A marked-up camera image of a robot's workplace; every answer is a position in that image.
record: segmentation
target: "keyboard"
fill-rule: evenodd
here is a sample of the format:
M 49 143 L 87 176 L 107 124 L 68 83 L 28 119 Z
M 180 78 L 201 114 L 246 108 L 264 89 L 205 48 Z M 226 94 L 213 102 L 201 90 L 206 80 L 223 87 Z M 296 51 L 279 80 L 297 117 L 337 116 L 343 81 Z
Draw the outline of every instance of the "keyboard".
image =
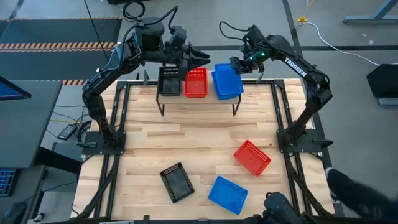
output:
M 0 197 L 10 197 L 18 176 L 17 169 L 0 168 Z

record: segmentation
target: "white cable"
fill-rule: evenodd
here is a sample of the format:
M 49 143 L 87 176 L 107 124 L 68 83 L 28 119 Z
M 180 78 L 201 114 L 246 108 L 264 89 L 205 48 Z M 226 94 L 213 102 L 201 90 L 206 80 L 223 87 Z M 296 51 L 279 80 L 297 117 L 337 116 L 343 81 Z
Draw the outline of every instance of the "white cable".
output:
M 305 12 L 304 12 L 304 17 L 307 15 L 307 11 L 308 11 L 308 5 L 309 5 L 309 1 L 307 0 L 307 6 L 305 6 Z
M 301 25 L 305 25 L 305 24 L 314 26 L 317 29 L 319 38 L 322 40 L 323 43 L 327 44 L 329 47 L 331 47 L 331 48 L 333 48 L 333 49 L 335 49 L 338 52 L 341 52 L 343 54 L 354 55 L 354 56 L 360 57 L 361 59 L 364 59 L 364 60 L 368 61 L 369 63 L 375 65 L 375 66 L 380 66 L 378 63 L 372 62 L 371 60 L 367 59 L 366 57 L 363 57 L 363 56 L 360 56 L 360 55 L 357 55 L 357 54 L 354 54 L 354 53 L 350 53 L 350 52 L 344 52 L 344 51 L 339 50 L 336 47 L 332 46 L 331 44 L 329 44 L 328 42 L 323 40 L 323 38 L 321 36 L 321 33 L 319 33 L 319 28 L 317 27 L 317 25 L 313 24 L 312 22 L 303 22 L 303 23 L 299 23 L 298 25 L 301 26 Z

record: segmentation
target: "power cord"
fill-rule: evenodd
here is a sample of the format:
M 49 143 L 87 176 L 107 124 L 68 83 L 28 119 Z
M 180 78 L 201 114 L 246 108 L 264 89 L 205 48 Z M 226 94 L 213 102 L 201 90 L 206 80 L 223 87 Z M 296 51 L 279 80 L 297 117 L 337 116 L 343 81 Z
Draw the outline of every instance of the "power cord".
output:
M 225 25 L 229 26 L 231 29 L 234 29 L 234 30 L 236 30 L 236 31 L 240 31 L 240 32 L 249 32 L 249 31 L 250 31 L 249 29 L 244 30 L 244 29 L 239 29 L 239 28 L 233 27 L 233 26 L 231 26 L 230 24 L 228 24 L 227 22 L 221 21 L 221 22 L 218 24 L 218 28 L 219 28 L 221 34 L 222 34 L 225 38 L 227 38 L 227 39 L 243 41 L 242 39 L 240 39 L 240 38 L 238 38 L 238 37 L 230 37 L 230 36 L 225 35 L 224 32 L 223 32 L 223 30 L 222 30 L 222 28 L 221 28 L 221 25 L 222 25 L 222 24 L 225 24 Z
M 361 59 L 363 59 L 363 60 L 365 60 L 365 61 L 367 61 L 367 62 L 369 62 L 369 63 L 371 63 L 371 64 L 373 64 L 373 65 L 375 65 L 375 66 L 380 66 L 380 64 L 378 64 L 378 63 L 376 63 L 376 62 L 373 62 L 373 61 L 371 61 L 370 59 L 367 59 L 366 57 L 363 57 L 363 56 L 360 56 L 360 55 L 358 55 L 358 54 L 354 54 L 354 53 L 351 53 L 351 52 L 345 52 L 345 51 L 342 51 L 342 50 L 337 49 L 336 47 L 332 46 L 331 44 L 329 44 L 327 41 L 325 41 L 325 40 L 322 38 L 321 33 L 319 32 L 319 28 L 317 27 L 317 25 L 313 24 L 312 22 L 299 23 L 298 25 L 299 25 L 299 26 L 302 26 L 302 25 L 305 25 L 305 24 L 314 26 L 314 27 L 317 29 L 318 36 L 319 36 L 319 38 L 321 39 L 321 41 L 322 41 L 323 43 L 327 44 L 329 47 L 331 47 L 331 48 L 337 50 L 337 51 L 340 52 L 340 53 L 347 54 L 347 55 L 354 55 L 354 56 L 357 56 L 357 57 L 359 57 L 359 58 L 361 58 Z
M 373 62 L 373 61 L 371 61 L 370 59 L 368 59 L 368 58 L 366 58 L 366 57 L 363 57 L 363 56 L 360 56 L 360 55 L 358 55 L 358 54 L 354 54 L 354 53 L 351 53 L 351 52 L 342 51 L 342 50 L 340 50 L 340 49 L 334 47 L 333 45 L 329 44 L 327 41 L 325 41 L 325 40 L 322 38 L 322 36 L 321 36 L 321 33 L 320 33 L 320 31 L 319 31 L 318 26 L 315 25 L 315 24 L 312 23 L 312 22 L 308 22 L 308 19 L 306 18 L 307 11 L 308 11 L 308 7 L 312 4 L 312 2 L 313 2 L 313 0 L 311 0 L 311 2 L 309 2 L 309 1 L 307 0 L 307 6 L 305 7 L 304 15 L 301 16 L 301 17 L 297 20 L 299 26 L 302 26 L 302 25 L 305 25 L 305 24 L 314 26 L 314 27 L 317 29 L 317 33 L 318 33 L 319 38 L 320 38 L 321 41 L 322 41 L 324 44 L 326 44 L 327 46 L 329 46 L 329 47 L 331 47 L 331 48 L 337 50 L 337 51 L 340 52 L 340 53 L 343 53 L 343 54 L 346 54 L 346 55 L 354 55 L 354 56 L 357 56 L 357 57 L 359 57 L 359 58 L 361 58 L 361 59 L 363 59 L 363 60 L 365 60 L 365 61 L 367 61 L 367 62 L 369 62 L 369 63 L 371 63 L 371 64 L 373 64 L 373 65 L 375 65 L 375 66 L 380 66 L 380 64 L 378 64 L 378 63 L 376 63 L 376 62 Z
M 95 34 L 97 35 L 99 45 L 101 46 L 101 49 L 102 49 L 102 51 L 103 51 L 104 54 L 105 54 L 106 60 L 109 61 L 109 58 L 108 58 L 108 56 L 106 55 L 106 52 L 105 52 L 104 47 L 103 47 L 103 45 L 102 45 L 102 41 L 101 41 L 101 39 L 100 39 L 100 35 L 98 35 L 97 29 L 96 29 L 96 27 L 95 27 L 95 25 L 94 25 L 94 21 L 93 21 L 93 18 L 91 17 L 91 13 L 90 13 L 90 10 L 88 9 L 88 5 L 87 5 L 86 0 L 85 0 L 85 4 L 86 4 L 86 9 L 87 9 L 88 15 L 89 15 L 89 17 L 90 17 L 91 24 L 93 25 Z
M 129 12 L 127 12 L 127 8 L 133 3 L 137 3 L 142 8 L 142 11 L 139 14 L 139 16 L 132 16 Z M 122 15 L 123 15 L 124 19 L 129 22 L 136 22 L 137 18 L 142 17 L 144 15 L 144 13 L 145 13 L 145 5 L 140 1 L 129 1 L 124 5 L 124 7 L 122 9 Z
M 72 209 L 72 211 L 73 211 L 76 215 L 80 215 L 75 209 L 73 209 L 73 204 L 70 205 L 70 208 Z
M 64 122 L 64 123 L 70 123 L 70 124 L 76 124 L 76 122 L 73 121 L 65 121 L 65 120 L 58 120 L 58 119 L 51 119 L 50 121 L 52 122 Z
M 56 135 L 54 135 L 51 131 L 49 131 L 49 130 L 45 130 L 45 131 L 50 133 L 52 136 L 56 137 Z
M 66 117 L 66 118 L 71 119 L 72 121 L 74 121 L 74 122 L 80 127 L 80 125 L 78 124 L 78 121 L 75 120 L 75 119 L 73 119 L 73 118 L 71 118 L 71 117 L 69 117 L 68 115 L 60 114 L 60 113 L 57 113 L 57 112 L 55 112 L 55 111 L 53 111 L 53 113 L 55 113 L 55 114 L 57 114 L 57 115 L 59 115 L 59 116 L 64 116 L 64 117 Z
M 59 188 L 59 187 L 62 187 L 62 186 L 70 185 L 70 184 L 73 184 L 73 183 L 76 183 L 76 182 L 77 182 L 77 180 L 75 180 L 75 181 L 73 181 L 73 182 L 66 183 L 66 184 L 60 184 L 60 185 L 58 185 L 58 186 L 56 186 L 56 187 L 52 187 L 52 188 L 50 188 L 50 189 L 43 190 L 43 192 L 48 192 L 49 190 L 53 190 L 53 189 L 56 189 L 56 188 Z M 26 202 L 26 201 L 28 201 L 29 199 L 32 199 L 32 198 L 38 196 L 38 194 L 41 194 L 41 193 L 42 193 L 42 192 L 39 192 L 39 193 L 37 193 L 37 194 L 31 196 L 31 197 L 25 199 L 23 202 Z
M 65 108 L 70 108 L 70 107 L 85 107 L 83 105 L 72 105 L 72 106 L 61 106 L 61 105 L 55 105 L 56 107 L 65 107 Z

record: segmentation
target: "black floor mat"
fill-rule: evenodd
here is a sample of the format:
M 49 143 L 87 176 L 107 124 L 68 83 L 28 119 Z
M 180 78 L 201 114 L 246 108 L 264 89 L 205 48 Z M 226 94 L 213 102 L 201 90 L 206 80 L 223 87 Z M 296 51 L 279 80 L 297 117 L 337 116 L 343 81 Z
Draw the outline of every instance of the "black floor mat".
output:
M 105 64 L 102 51 L 0 52 L 1 74 L 8 80 L 90 79 Z
M 93 22 L 102 42 L 118 40 L 120 18 Z M 90 19 L 13 19 L 0 38 L 0 43 L 65 42 L 98 42 Z
M 2 36 L 6 28 L 7 28 L 7 22 L 5 20 L 0 19 L 0 37 Z
M 95 19 L 94 24 L 105 45 L 117 42 L 121 19 Z M 98 38 L 89 19 L 13 19 L 5 27 L 0 45 L 10 47 L 0 50 L 0 71 L 9 80 L 85 80 L 107 62 L 99 45 L 93 44 L 96 49 L 91 48 L 90 43 L 98 42 Z M 84 43 L 84 49 L 59 47 L 79 47 L 77 43 Z M 20 50 L 8 50 L 18 46 Z M 109 58 L 110 48 L 106 50 Z

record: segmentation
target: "bracket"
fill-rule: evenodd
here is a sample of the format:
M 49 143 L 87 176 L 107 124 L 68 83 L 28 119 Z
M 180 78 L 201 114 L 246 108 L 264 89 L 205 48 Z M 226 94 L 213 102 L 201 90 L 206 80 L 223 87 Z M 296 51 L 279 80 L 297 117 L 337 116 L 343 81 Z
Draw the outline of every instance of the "bracket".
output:
M 286 143 L 286 130 L 277 130 L 276 136 L 278 138 L 279 150 L 281 153 L 290 152 L 322 152 L 322 149 L 333 144 L 331 140 L 318 140 L 318 133 L 315 129 L 305 130 L 307 135 L 296 145 L 290 146 Z
M 127 81 L 118 81 L 116 83 L 116 90 L 120 90 L 127 85 Z
M 82 154 L 85 155 L 120 155 L 124 153 L 124 146 L 126 144 L 126 132 L 119 134 L 120 144 L 115 148 L 108 148 L 104 146 L 104 140 L 101 133 L 97 131 L 90 131 L 86 134 L 86 139 L 89 139 L 85 145 L 82 146 Z
M 274 80 L 274 83 L 279 86 L 279 88 L 285 88 L 285 81 L 284 80 Z

